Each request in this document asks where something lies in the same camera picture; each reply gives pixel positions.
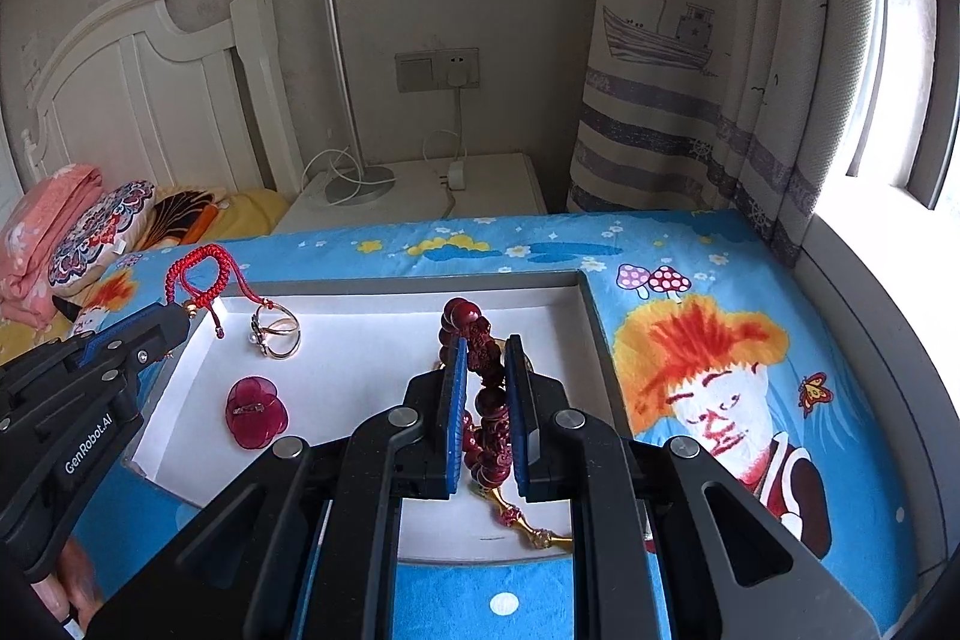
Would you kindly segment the person's left hand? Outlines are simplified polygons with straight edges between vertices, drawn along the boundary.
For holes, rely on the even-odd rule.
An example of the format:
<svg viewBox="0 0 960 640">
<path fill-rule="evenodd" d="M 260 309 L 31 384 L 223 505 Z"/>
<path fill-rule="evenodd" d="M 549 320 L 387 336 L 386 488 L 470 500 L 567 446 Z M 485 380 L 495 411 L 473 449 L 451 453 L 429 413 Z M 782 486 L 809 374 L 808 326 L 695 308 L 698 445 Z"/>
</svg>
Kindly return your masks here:
<svg viewBox="0 0 960 640">
<path fill-rule="evenodd" d="M 32 589 L 60 624 L 73 620 L 83 632 L 104 604 L 91 559 L 75 537 L 65 542 L 52 573 Z"/>
</svg>

